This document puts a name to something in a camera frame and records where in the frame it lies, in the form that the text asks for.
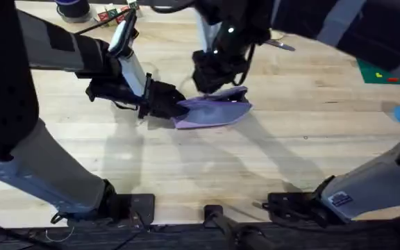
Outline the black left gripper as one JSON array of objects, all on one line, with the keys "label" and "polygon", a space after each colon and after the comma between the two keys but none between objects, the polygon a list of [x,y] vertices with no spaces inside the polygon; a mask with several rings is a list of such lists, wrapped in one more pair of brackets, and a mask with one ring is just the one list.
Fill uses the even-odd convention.
[{"label": "black left gripper", "polygon": [[185,96],[169,83],[154,81],[151,84],[151,74],[143,70],[132,45],[132,42],[116,42],[103,46],[103,71],[76,74],[77,78],[90,81],[85,90],[89,100],[109,100],[119,109],[136,111],[140,119],[147,115],[162,119],[186,115],[190,109],[177,104],[186,100]]}]

